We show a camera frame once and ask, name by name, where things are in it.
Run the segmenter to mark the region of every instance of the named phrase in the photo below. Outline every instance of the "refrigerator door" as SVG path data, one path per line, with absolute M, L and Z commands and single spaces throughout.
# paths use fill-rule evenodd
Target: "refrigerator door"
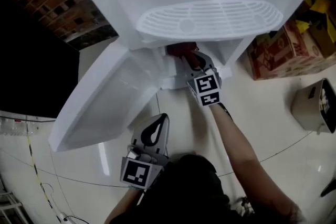
M 111 43 L 79 81 L 49 137 L 66 151 L 118 137 L 161 86 L 154 50 L 130 51 Z

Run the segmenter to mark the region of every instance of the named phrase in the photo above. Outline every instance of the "refrigerator vent grille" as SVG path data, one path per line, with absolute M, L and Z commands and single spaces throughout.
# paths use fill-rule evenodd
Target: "refrigerator vent grille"
M 136 28 L 158 38 L 218 40 L 267 33 L 282 18 L 282 13 L 265 1 L 208 0 L 151 9 Z

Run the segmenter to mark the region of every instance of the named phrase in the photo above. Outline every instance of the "floor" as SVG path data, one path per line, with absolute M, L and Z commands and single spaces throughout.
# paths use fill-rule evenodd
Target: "floor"
M 105 46 L 100 44 L 97 50 Z M 99 55 L 92 51 L 93 47 L 85 50 L 80 76 Z M 336 136 L 303 130 L 291 116 L 289 106 L 297 89 L 323 77 L 329 78 L 336 88 L 336 66 L 315 75 L 253 81 L 244 67 L 246 60 L 243 55 L 232 66 L 233 77 L 224 81 L 224 104 L 271 178 L 300 206 L 311 223 L 324 223 L 336 204 L 336 191 L 319 197 L 334 174 Z M 201 111 L 187 89 L 158 92 L 129 130 L 100 145 L 54 153 L 47 141 L 53 123 L 39 124 L 30 142 L 39 178 L 49 184 L 44 185 L 47 196 L 51 197 L 52 187 L 52 197 L 60 211 L 90 224 L 103 223 L 127 190 L 119 182 L 119 173 L 132 129 L 142 119 L 163 112 L 169 115 L 171 123 L 168 154 L 196 152 L 205 156 L 214 164 L 224 192 L 234 204 L 244 192 L 232 172 L 209 111 Z M 23 203 L 35 224 L 59 223 L 37 181 L 27 138 L 0 135 L 0 146 L 0 172 L 5 186 Z

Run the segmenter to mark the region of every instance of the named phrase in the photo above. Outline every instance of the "beige container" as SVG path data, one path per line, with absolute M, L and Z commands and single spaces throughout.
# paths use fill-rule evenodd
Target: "beige container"
M 326 90 L 327 97 L 331 103 L 330 109 L 334 111 L 334 101 L 336 99 L 335 91 L 329 81 L 324 78 L 311 86 L 298 90 L 291 106 L 291 112 L 294 118 L 307 131 L 316 131 L 318 133 L 334 133 L 336 118 L 332 122 L 326 122 L 320 111 L 320 96 L 322 85 Z

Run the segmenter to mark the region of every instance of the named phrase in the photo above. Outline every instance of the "white refrigerator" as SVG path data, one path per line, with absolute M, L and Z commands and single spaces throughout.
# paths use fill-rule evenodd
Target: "white refrigerator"
M 165 46 L 197 42 L 223 83 L 256 35 L 279 29 L 303 0 L 93 0 L 119 38 L 79 81 L 49 143 L 65 151 L 118 137 L 160 89 L 186 87 Z

